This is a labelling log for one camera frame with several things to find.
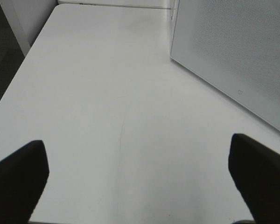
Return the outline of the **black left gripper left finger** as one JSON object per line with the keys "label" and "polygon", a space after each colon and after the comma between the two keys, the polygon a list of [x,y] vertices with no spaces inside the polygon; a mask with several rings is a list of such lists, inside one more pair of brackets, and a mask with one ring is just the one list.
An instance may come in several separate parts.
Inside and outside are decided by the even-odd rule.
{"label": "black left gripper left finger", "polygon": [[49,177],[42,140],[33,140],[0,161],[0,224],[27,224]]}

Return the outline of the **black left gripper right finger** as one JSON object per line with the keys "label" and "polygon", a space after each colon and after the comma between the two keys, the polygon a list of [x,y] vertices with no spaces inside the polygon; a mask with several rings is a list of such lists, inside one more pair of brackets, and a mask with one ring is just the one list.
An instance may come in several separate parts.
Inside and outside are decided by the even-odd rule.
{"label": "black left gripper right finger", "polygon": [[228,170],[254,222],[280,224],[280,154],[243,133],[235,133]]}

